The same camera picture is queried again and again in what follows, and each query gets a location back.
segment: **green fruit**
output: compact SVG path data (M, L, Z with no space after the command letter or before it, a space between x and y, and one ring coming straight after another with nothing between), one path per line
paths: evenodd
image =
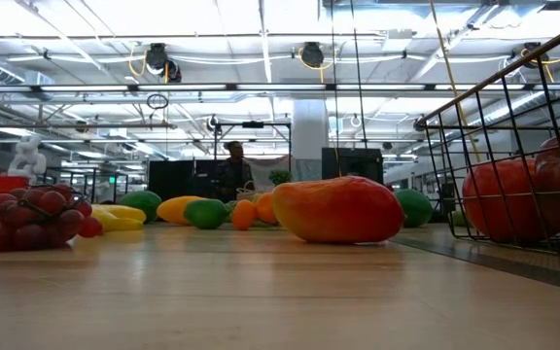
M150 191L138 191L125 194L119 204L143 211L146 214L145 223L151 223L157 219L161 198Z
M405 228L418 228L432 218L434 208L429 198L417 190L400 190L395 196L405 213Z
M217 199L194 200L185 207L185 219L196 228L214 229L228 217L226 206Z

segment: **wire basket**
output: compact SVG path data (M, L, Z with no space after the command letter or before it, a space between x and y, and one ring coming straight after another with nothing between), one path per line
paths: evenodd
M456 238L560 255L559 47L560 35L523 51L416 121ZM528 80L512 82L521 69Z

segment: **fluorescent light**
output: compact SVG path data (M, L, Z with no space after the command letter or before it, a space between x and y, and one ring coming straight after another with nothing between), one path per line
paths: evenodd
M325 84L239 84L238 90L322 90Z
M0 92L30 92L30 87L0 86Z
M178 91L178 90L222 90L226 89L225 85L220 84L162 84L162 85L142 85L137 87L140 91Z
M396 89L424 89L425 86L422 84L341 84L336 87L337 89L345 90L396 90Z
M98 152L78 152L80 156L88 157L88 158L105 158L105 155L99 154Z
M474 88L475 85L470 85L470 84L457 84L455 85L456 89L461 89L461 90L469 90L471 88ZM522 84L509 84L507 85L507 89L523 89L524 85ZM453 86L451 85L436 85L436 89L453 89ZM500 84L491 84L488 85L487 87L484 87L482 89L489 89L489 90L502 90L503 86Z
M84 143L84 140L43 140L45 143Z
M57 146L57 145L50 145L50 144L47 144L47 146L49 146L49 147L51 147L51 148L53 148L54 150L57 150L57 151L61 151L61 152L70 152L69 150L67 150L67 149L65 149L65 148L63 148L63 147Z
M25 129L19 129L15 127L0 127L0 132L4 132L15 136L31 136L34 134L31 131L27 131Z
M128 91L127 86L45 86L43 91Z

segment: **mango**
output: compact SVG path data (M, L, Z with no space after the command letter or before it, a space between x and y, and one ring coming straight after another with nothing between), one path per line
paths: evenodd
M397 234L401 205L383 185L358 176L285 183L272 195L280 224L312 243L380 242Z

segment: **ceiling pipe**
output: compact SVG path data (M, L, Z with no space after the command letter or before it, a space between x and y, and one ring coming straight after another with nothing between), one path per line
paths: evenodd
M109 71L107 71L103 65L101 65L99 62L97 62L94 58L92 58L87 52L85 52L79 45L75 44L69 37L66 36L66 34L64 34L61 30L59 30L59 28L57 28L57 26L53 23L51 23L48 19L46 19L45 17L43 17L42 15L39 14L38 12L38 8L33 5L33 4L27 4L25 3L23 0L15 0L17 2L17 4L19 6L21 6L26 12L28 12L29 14L33 15L35 18L38 18L39 20L41 20L44 24L48 25L53 31L55 31L55 33L57 33L57 37L63 41L64 43L68 44L68 46L70 46L73 50L75 50L78 54L80 54L83 58L85 58L86 60L88 60L90 63L92 63L99 71L104 72L106 75L108 75L109 77L111 77L112 79L116 80L117 82L119 82L120 80L118 78L116 78L116 76L114 76L113 74L111 74Z

